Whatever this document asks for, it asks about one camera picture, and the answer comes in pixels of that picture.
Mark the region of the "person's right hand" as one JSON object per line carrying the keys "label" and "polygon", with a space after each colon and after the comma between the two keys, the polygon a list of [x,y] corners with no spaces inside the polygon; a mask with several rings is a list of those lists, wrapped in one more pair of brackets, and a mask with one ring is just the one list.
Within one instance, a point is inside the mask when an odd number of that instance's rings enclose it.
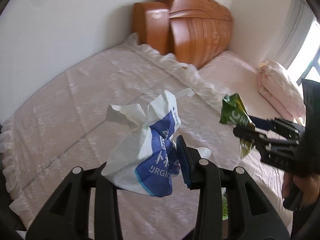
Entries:
{"label": "person's right hand", "polygon": [[310,207],[317,202],[319,198],[319,174],[300,178],[299,176],[285,172],[282,185],[283,198],[286,198],[290,194],[291,183],[294,183],[303,192],[301,207]]}

